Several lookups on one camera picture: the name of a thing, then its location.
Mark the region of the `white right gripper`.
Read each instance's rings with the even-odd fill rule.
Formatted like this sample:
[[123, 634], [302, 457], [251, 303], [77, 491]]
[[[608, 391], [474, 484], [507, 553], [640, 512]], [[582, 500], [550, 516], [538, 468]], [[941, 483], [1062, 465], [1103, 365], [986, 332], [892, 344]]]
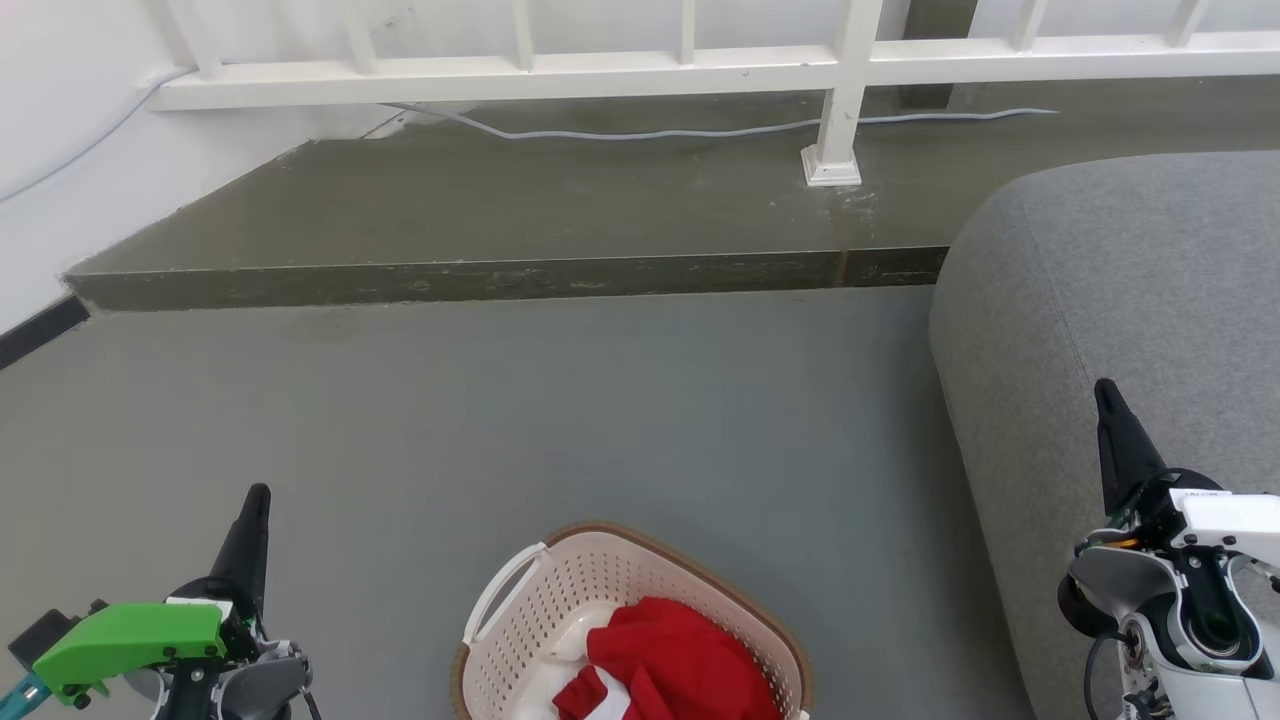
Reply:
[[1235, 495], [1208, 477], [1169, 468], [1115, 380], [1094, 383], [1106, 525], [1075, 546], [1170, 555], [1211, 550], [1280, 562], [1280, 496]]

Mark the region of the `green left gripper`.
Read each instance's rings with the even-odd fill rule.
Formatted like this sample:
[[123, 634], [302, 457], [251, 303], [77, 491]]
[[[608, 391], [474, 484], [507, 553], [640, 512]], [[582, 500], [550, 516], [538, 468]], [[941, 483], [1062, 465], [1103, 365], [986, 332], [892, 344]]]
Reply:
[[209, 575], [163, 602], [96, 603], [35, 664], [64, 705], [84, 707], [113, 678], [157, 707], [289, 707], [303, 653], [262, 628], [271, 491], [253, 484]]

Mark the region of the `cream perforated plastic laundry basket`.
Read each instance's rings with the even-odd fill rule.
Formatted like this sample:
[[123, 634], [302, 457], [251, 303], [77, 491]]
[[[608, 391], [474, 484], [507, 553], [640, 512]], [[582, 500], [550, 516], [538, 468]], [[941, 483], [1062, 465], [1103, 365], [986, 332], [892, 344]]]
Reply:
[[783, 719], [812, 720], [812, 664], [774, 614], [687, 555], [612, 521], [554, 530], [492, 578], [451, 670], [456, 716], [507, 720], [526, 662], [561, 619], [588, 602], [623, 607], [644, 597], [684, 603], [728, 632], [765, 674]]

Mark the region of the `grey fabric sofa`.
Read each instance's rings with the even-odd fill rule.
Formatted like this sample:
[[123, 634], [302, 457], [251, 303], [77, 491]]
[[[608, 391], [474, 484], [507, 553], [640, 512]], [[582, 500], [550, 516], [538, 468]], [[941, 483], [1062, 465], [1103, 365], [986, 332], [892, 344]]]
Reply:
[[929, 340], [1036, 720], [1089, 720], [1056, 589], [1105, 523], [1094, 383], [1167, 465], [1280, 496], [1280, 151], [1006, 184], [948, 250]]

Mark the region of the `black skirting board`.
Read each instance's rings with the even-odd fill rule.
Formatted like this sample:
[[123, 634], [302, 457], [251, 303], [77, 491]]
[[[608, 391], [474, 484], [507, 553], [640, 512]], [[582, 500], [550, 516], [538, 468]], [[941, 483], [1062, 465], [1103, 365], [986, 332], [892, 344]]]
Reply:
[[84, 304], [74, 295], [68, 295], [4, 332], [0, 334], [0, 372], [78, 328], [90, 318], [91, 313]]

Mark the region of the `red garment with white stripe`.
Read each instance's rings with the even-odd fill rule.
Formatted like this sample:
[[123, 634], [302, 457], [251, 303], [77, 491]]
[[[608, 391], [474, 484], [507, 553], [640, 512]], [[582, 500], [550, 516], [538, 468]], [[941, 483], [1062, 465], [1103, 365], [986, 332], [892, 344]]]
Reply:
[[748, 648], [673, 600], [617, 609], [585, 659], [552, 700], [557, 720], [785, 720]]

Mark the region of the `white metal railing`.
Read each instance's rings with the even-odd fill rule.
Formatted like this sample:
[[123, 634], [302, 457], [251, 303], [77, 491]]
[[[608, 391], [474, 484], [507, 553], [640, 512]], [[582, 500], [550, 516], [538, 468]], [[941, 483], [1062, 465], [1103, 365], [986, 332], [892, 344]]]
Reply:
[[191, 70], [154, 111], [823, 94], [812, 186], [860, 179], [869, 88], [1280, 74], [1280, 0], [1222, 22], [1215, 0], [995, 0], [1002, 20], [913, 38], [909, 0], [303, 0], [337, 40], [230, 56], [246, 17], [165, 0]]

